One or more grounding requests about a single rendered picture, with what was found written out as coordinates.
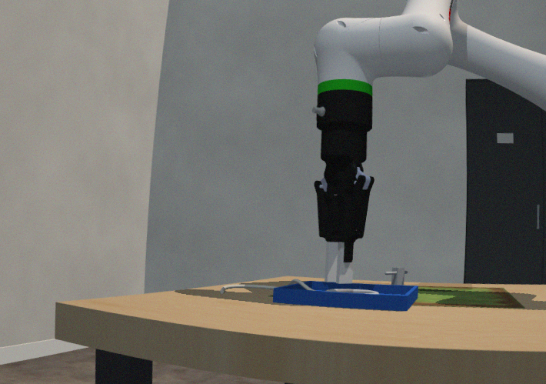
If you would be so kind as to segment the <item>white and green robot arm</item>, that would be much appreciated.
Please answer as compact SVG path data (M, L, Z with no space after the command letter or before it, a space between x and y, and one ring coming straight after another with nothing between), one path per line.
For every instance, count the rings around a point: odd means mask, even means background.
M338 18L319 31L314 43L318 105L312 108L319 130L352 126L369 132L376 78L423 78L447 64L546 111L546 55L465 24L458 0L406 0L402 15Z

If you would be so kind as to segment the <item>green grass patch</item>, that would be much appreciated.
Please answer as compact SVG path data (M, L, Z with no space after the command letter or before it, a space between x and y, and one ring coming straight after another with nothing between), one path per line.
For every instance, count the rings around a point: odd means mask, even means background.
M520 308L524 306L504 288L418 286L413 306Z

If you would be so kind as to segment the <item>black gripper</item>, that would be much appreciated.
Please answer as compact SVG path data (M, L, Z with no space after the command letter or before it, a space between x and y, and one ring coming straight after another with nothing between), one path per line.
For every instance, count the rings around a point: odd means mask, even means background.
M363 173L361 161L366 158L367 130L352 126L321 130L321 159L326 167L324 178L314 185L319 236L327 241L325 282L352 283L355 240L363 238L375 181Z

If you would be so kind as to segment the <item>blue tray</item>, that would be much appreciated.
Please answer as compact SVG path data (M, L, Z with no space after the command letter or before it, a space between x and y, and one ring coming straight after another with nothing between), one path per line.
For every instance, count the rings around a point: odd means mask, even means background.
M418 285L337 284L336 282L319 281L307 281L304 284L316 291L306 290L298 283L277 287L274 288L273 302L351 309L408 311L418 298ZM326 292L328 289L367 289L379 292L379 294Z

